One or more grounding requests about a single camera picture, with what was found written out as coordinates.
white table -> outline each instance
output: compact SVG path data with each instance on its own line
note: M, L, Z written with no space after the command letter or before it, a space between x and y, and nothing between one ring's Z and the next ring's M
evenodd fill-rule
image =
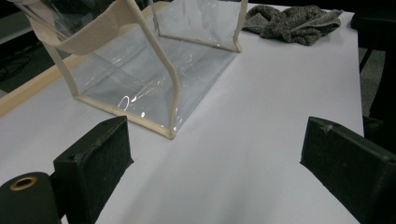
M242 32L243 52L176 139L129 124L134 164L97 223L358 223L299 163L309 116L363 134L351 17L312 47ZM55 81L0 118L0 183L51 174L61 152L112 117Z

crumpled gray towel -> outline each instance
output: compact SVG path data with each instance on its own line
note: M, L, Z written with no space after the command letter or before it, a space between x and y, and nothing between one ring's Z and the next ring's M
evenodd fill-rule
M247 13L243 30L266 39L313 45L341 25L342 10L324 11L317 6L290 7L279 11L274 7L255 6Z

beige fabric trim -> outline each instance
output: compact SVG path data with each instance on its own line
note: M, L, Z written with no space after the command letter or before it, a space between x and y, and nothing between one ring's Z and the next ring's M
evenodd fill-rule
M245 23L247 12L248 12L248 0L242 0L241 10L239 11L238 24L236 25L235 33L233 34L233 42L235 43L236 48L239 50L239 52L242 51L242 47L239 44L238 36Z
M177 106L178 106L178 100L180 96L180 84L178 82L178 75L177 75L177 70L169 60L169 58L166 56L165 51L163 50L163 47L161 47L161 44L158 42L157 38L155 35L150 31L149 26L146 24L146 19L144 18L143 14L141 13L139 7L137 6L135 0L126 0L128 6L132 10L132 13L135 14L136 21L140 24L142 27L143 32L146 35L146 38L148 39L148 42L151 44L151 46L154 48L154 51L157 53L158 58L160 58L161 62L165 66L166 70L169 73L169 76L171 77L172 80L172 85L174 87L174 92L173 92L173 97L172 97L172 104L171 108L169 111L169 127L171 128L169 130L169 138L173 139L175 138L177 132L173 129L176 126L176 115L177 115Z
M55 47L48 45L47 43L43 43L43 45L49 53L51 59L55 62L61 73L64 75L64 79L66 80L67 86L69 87L72 95L77 96L78 88L76 86L76 82L73 80L73 77L70 74L70 70L67 68L66 64L64 64L64 60L62 60L62 57L61 55L59 55L58 50Z
M168 39L175 39L175 40L180 40L180 41L188 41L188 42L192 42L192 43L198 43L198 44L210 46L215 49L225 49L228 51L240 52L239 48L236 45L235 45L235 48L227 48L227 47L224 47L219 44L212 44L212 43L208 43L208 42L205 42L205 41L202 41L199 39L189 39L186 37L179 37L179 36L174 36L174 35L160 35L160 36L164 37L164 38L168 38Z
M86 55L117 37L122 25L136 23L136 20L126 2L116 0L89 25L62 42L56 32L43 23L33 19L30 19L30 23L42 42L72 54Z

transparent vinyl bag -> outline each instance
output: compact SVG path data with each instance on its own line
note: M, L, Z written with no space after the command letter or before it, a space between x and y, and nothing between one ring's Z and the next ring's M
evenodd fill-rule
M227 65L247 0L17 0L73 96L173 139Z

dark floor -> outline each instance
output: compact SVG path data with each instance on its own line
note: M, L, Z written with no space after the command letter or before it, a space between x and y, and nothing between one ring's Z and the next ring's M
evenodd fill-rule
M42 44L37 43L25 52L20 52L0 68L0 90L14 91L53 65L52 59Z

